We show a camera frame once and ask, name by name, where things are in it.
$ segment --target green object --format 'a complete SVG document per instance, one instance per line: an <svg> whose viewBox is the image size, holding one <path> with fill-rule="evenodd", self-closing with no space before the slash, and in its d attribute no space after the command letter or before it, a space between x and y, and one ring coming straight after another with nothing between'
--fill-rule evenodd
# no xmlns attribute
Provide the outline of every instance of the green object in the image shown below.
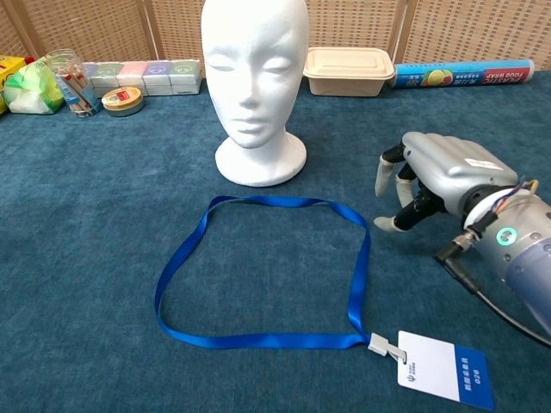
<svg viewBox="0 0 551 413"><path fill-rule="evenodd" d="M64 99L55 76L39 59L10 76L3 97L11 112L17 114L54 114Z"/></svg>
<svg viewBox="0 0 551 413"><path fill-rule="evenodd" d="M496 239L498 240L498 244L503 247L511 245L517 241L517 230L511 228L510 226L506 226L498 231Z"/></svg>

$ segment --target blue lanyard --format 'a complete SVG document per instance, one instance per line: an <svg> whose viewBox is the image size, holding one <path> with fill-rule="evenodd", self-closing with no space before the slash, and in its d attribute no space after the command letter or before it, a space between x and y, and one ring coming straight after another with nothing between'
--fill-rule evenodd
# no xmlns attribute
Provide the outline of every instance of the blue lanyard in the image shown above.
<svg viewBox="0 0 551 413"><path fill-rule="evenodd" d="M207 230L208 217L211 212L219 205L230 201L243 201L248 203L254 203L264 205L268 207L283 207L283 208L302 208L310 207L317 204L328 205L335 213L341 217L347 219L354 224L357 224L365 229L365 238L362 242L362 247L358 254L356 265L354 268L354 275L352 276L352 282L350 285L350 296L348 301L348 318L356 330L355 334L308 334L308 333L262 333L262 334L244 334L239 336L192 336L190 334L183 333L181 331L173 330L164 322L160 315L161 300L163 293L168 286L170 280L176 273L176 271L186 262L188 257L193 252L194 248L199 244L203 235ZM368 283L368 261L369 261L369 247L371 239L369 236L368 225L365 219L356 211L348 208L347 206L338 204L337 202L331 202L328 200L318 200L314 198L299 198L299 197L281 197L281 196L247 196L247 197L233 197L233 196L217 196L214 198L207 211L201 218L199 225L195 228L193 233L180 245L176 250L172 258L166 264L166 267L161 274L157 291L155 292L155 314L158 324L161 329L169 336L176 338L182 342L193 344L203 348L217 348L217 349L229 349L229 348L329 348L329 349L345 349L363 343L369 345L372 341L374 343L369 346L369 349L374 350L376 353L386 355L388 350L392 353L390 348L385 348L387 340L377 336L375 333L372 335L363 330L362 328L362 308L363 298L366 293Z"/></svg>

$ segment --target plastic clip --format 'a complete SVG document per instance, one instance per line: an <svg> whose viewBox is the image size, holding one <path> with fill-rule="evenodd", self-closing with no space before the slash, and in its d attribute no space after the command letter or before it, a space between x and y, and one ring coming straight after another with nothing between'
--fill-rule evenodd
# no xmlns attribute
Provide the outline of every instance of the plastic clip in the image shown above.
<svg viewBox="0 0 551 413"><path fill-rule="evenodd" d="M375 333L371 333L371 340L369 340L368 349L382 355L383 357L390 354L390 356L396 361L401 359L404 364L407 363L407 353L404 350L389 344L385 337L381 337Z"/></svg>

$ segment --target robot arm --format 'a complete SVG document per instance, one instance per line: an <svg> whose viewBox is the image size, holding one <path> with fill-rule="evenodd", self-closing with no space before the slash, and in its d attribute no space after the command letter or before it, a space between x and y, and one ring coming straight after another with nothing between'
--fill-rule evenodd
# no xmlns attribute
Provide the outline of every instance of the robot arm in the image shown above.
<svg viewBox="0 0 551 413"><path fill-rule="evenodd" d="M526 182L484 147L434 133L406 133L380 157L375 194L381 197L397 163L402 209L377 217L384 231L403 232L437 212L461 220L462 233L436 254L436 260L470 293L527 336L551 348L551 341L503 313L459 263L474 246L505 283L523 300L551 335L551 207ZM418 180L419 191L412 188Z"/></svg>

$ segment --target yellow box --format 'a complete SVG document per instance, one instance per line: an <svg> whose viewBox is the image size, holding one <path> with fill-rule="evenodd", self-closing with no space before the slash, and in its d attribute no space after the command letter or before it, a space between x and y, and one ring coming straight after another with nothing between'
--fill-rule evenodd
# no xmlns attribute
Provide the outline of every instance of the yellow box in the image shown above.
<svg viewBox="0 0 551 413"><path fill-rule="evenodd" d="M0 114L8 109L6 103L3 101L3 85L6 83L6 80L8 80L8 77L19 71L24 65L24 58L0 55Z"/></svg>

